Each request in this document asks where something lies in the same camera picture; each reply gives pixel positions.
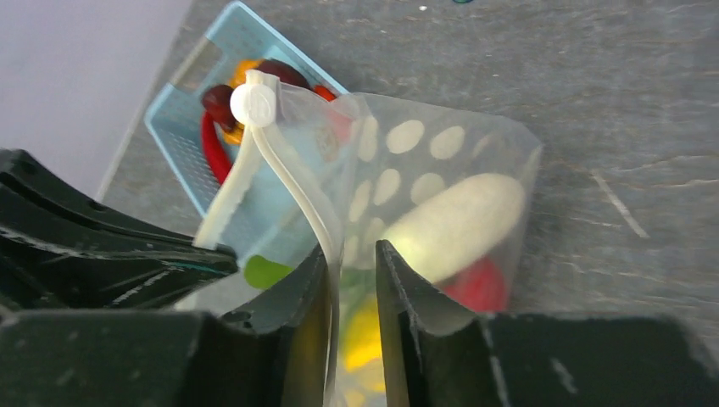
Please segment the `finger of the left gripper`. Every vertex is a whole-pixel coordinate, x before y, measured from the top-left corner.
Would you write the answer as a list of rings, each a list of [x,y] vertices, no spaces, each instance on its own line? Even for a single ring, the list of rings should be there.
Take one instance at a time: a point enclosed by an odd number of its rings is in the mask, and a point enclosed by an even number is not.
[[[3,306],[160,309],[237,270],[231,248],[196,248],[89,198],[25,150],[2,150]]]

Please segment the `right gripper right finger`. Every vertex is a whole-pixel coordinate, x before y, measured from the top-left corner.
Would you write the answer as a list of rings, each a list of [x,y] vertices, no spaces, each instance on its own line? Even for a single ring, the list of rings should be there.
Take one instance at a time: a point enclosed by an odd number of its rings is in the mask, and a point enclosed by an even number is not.
[[[376,244],[390,406],[715,406],[718,365],[666,315],[477,314]]]

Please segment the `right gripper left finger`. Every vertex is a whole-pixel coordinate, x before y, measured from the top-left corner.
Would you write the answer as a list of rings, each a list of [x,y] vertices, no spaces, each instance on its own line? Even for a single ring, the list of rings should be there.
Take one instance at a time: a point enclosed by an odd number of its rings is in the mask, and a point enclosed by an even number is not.
[[[216,317],[169,310],[38,310],[1,319],[4,406],[319,406],[329,270],[315,248]]]

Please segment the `yellow toy pear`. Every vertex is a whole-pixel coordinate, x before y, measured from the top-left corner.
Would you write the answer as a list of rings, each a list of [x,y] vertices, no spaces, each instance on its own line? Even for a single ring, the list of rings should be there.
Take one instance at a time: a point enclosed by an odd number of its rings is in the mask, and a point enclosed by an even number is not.
[[[376,297],[358,303],[345,321],[337,362],[337,406],[387,404]]]

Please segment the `red toy tomato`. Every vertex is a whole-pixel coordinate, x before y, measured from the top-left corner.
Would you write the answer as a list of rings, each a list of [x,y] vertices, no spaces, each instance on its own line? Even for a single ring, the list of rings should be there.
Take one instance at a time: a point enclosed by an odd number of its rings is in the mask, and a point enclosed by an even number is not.
[[[476,312],[506,309],[508,290],[504,275],[489,257],[478,260],[440,288],[448,297]]]

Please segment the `white toy radish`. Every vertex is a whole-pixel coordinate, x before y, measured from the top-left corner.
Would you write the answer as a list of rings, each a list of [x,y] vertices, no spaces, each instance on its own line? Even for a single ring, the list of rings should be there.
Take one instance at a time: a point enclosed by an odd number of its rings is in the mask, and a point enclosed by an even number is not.
[[[516,179],[497,173],[468,177],[438,193],[381,230],[367,229],[365,243],[345,241],[344,266],[370,258],[377,240],[388,240],[404,261],[434,283],[488,254],[515,230],[527,193]]]

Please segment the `clear polka dot zip bag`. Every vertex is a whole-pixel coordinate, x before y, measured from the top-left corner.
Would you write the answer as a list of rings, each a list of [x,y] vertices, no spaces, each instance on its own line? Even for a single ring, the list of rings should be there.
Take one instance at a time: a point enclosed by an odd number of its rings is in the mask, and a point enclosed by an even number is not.
[[[245,84],[250,86],[249,119],[242,143],[233,169],[207,209],[195,244],[214,248],[222,243],[256,173],[267,164],[307,220],[315,235],[314,247],[325,252],[330,266],[333,356],[328,386],[337,406],[339,342],[357,304],[375,297],[379,240],[369,259],[360,256],[358,266],[343,265],[345,241],[357,237],[364,244],[369,227],[384,230],[468,177],[510,176],[526,190],[524,214],[515,230],[482,257],[500,268],[508,290],[542,145],[524,125],[503,116],[374,94],[348,94],[327,102],[258,70],[247,72]],[[256,254],[240,266],[242,276],[200,289],[180,300],[177,308],[223,314],[257,297],[297,265]]]

